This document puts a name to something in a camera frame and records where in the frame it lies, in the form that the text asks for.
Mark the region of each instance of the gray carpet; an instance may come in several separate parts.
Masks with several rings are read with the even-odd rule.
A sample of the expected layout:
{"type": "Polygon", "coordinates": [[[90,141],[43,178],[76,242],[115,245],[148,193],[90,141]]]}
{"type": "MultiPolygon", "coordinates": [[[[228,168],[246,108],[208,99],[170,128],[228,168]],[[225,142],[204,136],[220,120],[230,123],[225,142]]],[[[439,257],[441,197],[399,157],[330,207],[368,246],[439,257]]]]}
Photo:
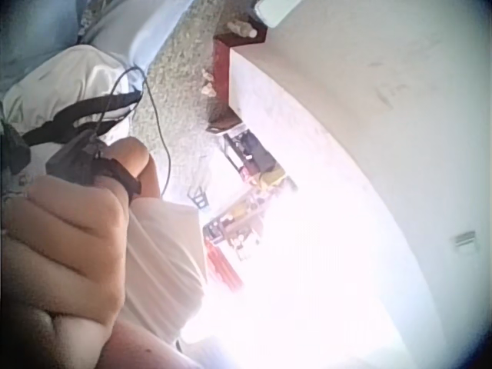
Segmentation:
{"type": "MultiPolygon", "coordinates": [[[[82,21],[83,28],[98,17],[103,3],[109,2],[111,0],[93,0],[82,21]]],[[[226,32],[226,23],[230,20],[246,20],[253,2],[195,0],[150,68],[148,81],[171,152],[171,180],[165,194],[168,200],[189,202],[188,188],[193,183],[196,185],[198,171],[203,171],[203,163],[218,146],[218,138],[204,130],[209,115],[216,115],[224,106],[217,99],[201,94],[204,85],[201,70],[211,70],[213,36],[226,32]]],[[[168,160],[146,93],[134,117],[131,135],[151,150],[163,184],[168,160]]]]}

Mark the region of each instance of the black cable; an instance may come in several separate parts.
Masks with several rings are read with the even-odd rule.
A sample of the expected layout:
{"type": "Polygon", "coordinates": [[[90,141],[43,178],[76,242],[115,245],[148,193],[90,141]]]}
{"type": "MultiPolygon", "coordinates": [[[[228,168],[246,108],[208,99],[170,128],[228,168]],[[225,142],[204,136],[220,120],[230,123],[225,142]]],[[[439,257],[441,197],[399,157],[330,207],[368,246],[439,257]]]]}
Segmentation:
{"type": "Polygon", "coordinates": [[[97,131],[99,129],[99,126],[102,123],[102,119],[105,117],[105,114],[106,114],[106,112],[109,109],[109,105],[111,103],[111,98],[113,96],[115,96],[116,87],[118,87],[118,84],[120,83],[121,79],[123,77],[125,77],[131,71],[139,71],[141,73],[142,78],[144,79],[144,83],[142,84],[142,89],[141,89],[142,90],[142,94],[143,94],[144,85],[145,85],[147,87],[148,97],[151,99],[152,107],[154,108],[155,121],[157,123],[157,128],[159,130],[159,136],[161,137],[162,146],[164,147],[164,150],[166,152],[166,155],[168,156],[168,175],[166,177],[166,181],[164,183],[164,187],[162,188],[162,192],[161,192],[161,198],[162,198],[162,196],[164,196],[165,191],[168,189],[169,180],[171,179],[171,154],[169,153],[168,146],[166,145],[166,142],[164,140],[164,135],[162,134],[161,123],[159,122],[159,114],[158,114],[158,111],[157,111],[157,106],[155,105],[154,97],[152,96],[152,93],[151,93],[151,88],[148,85],[147,75],[145,74],[145,72],[144,72],[144,70],[142,68],[140,68],[137,65],[134,65],[133,67],[130,67],[130,68],[126,69],[125,71],[123,71],[123,73],[121,73],[118,76],[118,78],[116,79],[115,84],[113,85],[113,88],[111,89],[111,92],[109,92],[110,98],[108,99],[108,103],[106,105],[106,108],[101,113],[101,116],[99,117],[99,120],[97,121],[97,123],[95,125],[95,132],[97,133],[97,131]]]}

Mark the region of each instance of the white wall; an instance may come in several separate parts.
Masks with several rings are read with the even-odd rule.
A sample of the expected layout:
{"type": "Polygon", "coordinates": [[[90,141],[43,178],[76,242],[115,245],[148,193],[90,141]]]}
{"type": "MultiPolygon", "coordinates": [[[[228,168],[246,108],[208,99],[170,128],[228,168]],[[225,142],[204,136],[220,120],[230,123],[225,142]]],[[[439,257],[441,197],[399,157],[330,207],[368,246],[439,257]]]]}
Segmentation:
{"type": "MultiPolygon", "coordinates": [[[[317,320],[308,324],[315,327],[311,336],[317,337],[317,346],[291,339],[297,347],[282,352],[298,353],[298,346],[307,344],[377,368],[411,369],[414,355],[422,358],[422,367],[448,367],[443,365],[449,352],[440,319],[400,228],[347,152],[291,93],[314,91],[311,103],[325,107],[328,116],[343,115],[325,103],[322,90],[263,45],[234,50],[230,74],[231,107],[299,186],[302,206],[279,211],[272,221],[278,231],[265,224],[265,235],[274,240],[270,244],[280,248],[270,265],[276,265],[275,275],[279,268],[298,270],[293,277],[297,285],[309,286],[317,301],[330,301],[314,309],[324,311],[321,317],[301,314],[317,320]],[[307,270],[292,267],[296,260],[307,270]]],[[[268,290],[281,298],[275,284],[268,290]]],[[[309,301],[302,293],[288,300],[309,301]]],[[[293,315],[286,327],[297,320],[293,315]]]]}
{"type": "MultiPolygon", "coordinates": [[[[269,31],[265,45],[238,48],[242,58],[285,89],[276,97],[294,96],[301,103],[296,111],[305,108],[311,114],[282,114],[279,109],[285,104],[265,102],[264,95],[273,92],[266,85],[258,90],[251,79],[249,103],[243,94],[231,95],[231,106],[243,119],[256,107],[254,117],[244,120],[276,157],[284,159],[283,166],[300,179],[309,177],[309,168],[320,171],[320,166],[296,165],[296,161],[304,158],[305,163],[311,160],[328,168],[343,156],[328,138],[315,144],[303,135],[282,132],[278,122],[272,122],[280,115],[284,124],[303,124],[316,131],[309,122],[315,118],[354,159],[403,231],[439,318],[432,317],[433,307],[422,306],[432,301],[426,297],[426,286],[415,279],[420,271],[409,269],[414,259],[403,251],[405,240],[395,241],[394,251],[388,246],[387,254],[380,254],[386,259],[381,267],[387,269],[380,277],[396,280],[388,282],[387,293],[380,292],[420,367],[442,364],[447,352],[466,354],[490,317],[487,16],[479,2],[304,0],[269,31]],[[287,152],[273,139],[275,135],[291,148],[304,148],[304,153],[287,152]],[[309,155],[314,151],[321,158],[309,155]],[[471,230],[477,232],[479,250],[459,255],[451,238],[471,230]],[[405,284],[405,278],[411,279],[405,284]],[[415,293],[413,305],[404,289],[400,294],[405,294],[402,298],[408,304],[399,301],[398,286],[415,293]],[[414,312],[419,308],[421,315],[414,312]],[[436,326],[427,329],[428,321],[409,321],[419,316],[436,326]],[[438,338],[440,321],[450,351],[438,338]]],[[[231,85],[246,83],[234,74],[232,62],[231,78],[231,85]]],[[[339,173],[351,172],[342,167],[339,173]]]]}

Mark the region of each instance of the knee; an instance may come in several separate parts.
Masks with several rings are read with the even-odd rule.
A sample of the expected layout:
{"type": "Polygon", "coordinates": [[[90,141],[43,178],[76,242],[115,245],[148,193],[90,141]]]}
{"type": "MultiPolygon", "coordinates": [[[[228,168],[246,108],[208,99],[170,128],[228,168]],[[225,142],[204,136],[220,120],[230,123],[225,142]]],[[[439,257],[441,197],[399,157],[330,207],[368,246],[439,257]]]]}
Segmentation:
{"type": "Polygon", "coordinates": [[[107,147],[104,156],[118,160],[131,175],[138,177],[147,166],[150,154],[143,142],[127,137],[107,147]]]}

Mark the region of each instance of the leg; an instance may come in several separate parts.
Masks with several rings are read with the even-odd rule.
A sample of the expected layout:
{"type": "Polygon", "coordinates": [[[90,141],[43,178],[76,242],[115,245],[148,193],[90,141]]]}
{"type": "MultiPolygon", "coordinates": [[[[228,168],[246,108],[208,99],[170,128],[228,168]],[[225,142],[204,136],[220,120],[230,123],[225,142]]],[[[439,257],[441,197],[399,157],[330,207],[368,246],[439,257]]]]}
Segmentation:
{"type": "Polygon", "coordinates": [[[15,83],[77,43],[87,0],[7,0],[0,18],[0,98],[15,83]]]}
{"type": "Polygon", "coordinates": [[[148,163],[141,174],[138,176],[141,183],[141,193],[136,198],[161,198],[161,189],[159,188],[159,179],[157,168],[152,155],[148,157],[148,163]]]}
{"type": "Polygon", "coordinates": [[[140,180],[141,193],[134,199],[161,198],[154,159],[137,138],[127,137],[116,141],[105,149],[104,156],[118,160],[131,175],[140,180]]]}
{"type": "MultiPolygon", "coordinates": [[[[126,67],[145,71],[175,29],[193,0],[113,0],[101,19],[87,31],[82,43],[93,45],[126,67]]],[[[131,84],[143,82],[135,73],[131,84]]]]}

